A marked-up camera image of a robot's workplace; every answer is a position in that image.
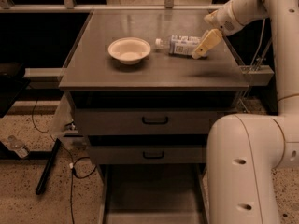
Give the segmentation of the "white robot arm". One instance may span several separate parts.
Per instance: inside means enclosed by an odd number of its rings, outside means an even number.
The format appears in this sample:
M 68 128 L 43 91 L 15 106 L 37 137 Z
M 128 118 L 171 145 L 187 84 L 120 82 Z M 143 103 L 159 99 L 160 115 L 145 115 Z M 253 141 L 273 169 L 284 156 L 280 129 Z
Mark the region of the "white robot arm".
M 298 0 L 230 0 L 206 15 L 199 57 L 248 24 L 267 19 L 276 88 L 260 96 L 265 114 L 236 113 L 212 126 L 206 150 L 209 224 L 280 224 L 272 172 L 299 154 Z

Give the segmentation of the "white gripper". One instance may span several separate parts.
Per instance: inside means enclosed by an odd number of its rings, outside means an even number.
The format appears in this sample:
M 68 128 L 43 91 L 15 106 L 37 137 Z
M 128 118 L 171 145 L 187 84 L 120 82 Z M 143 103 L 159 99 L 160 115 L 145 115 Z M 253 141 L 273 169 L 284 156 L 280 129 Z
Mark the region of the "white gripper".
M 192 57 L 197 60 L 216 47 L 222 41 L 222 33 L 225 36 L 233 35 L 244 28 L 239 21 L 240 4 L 234 0 L 225 3 L 218 11 L 205 15 L 204 21 L 213 27 L 219 29 L 211 29 L 204 32 L 200 39 L 199 45 L 193 50 Z

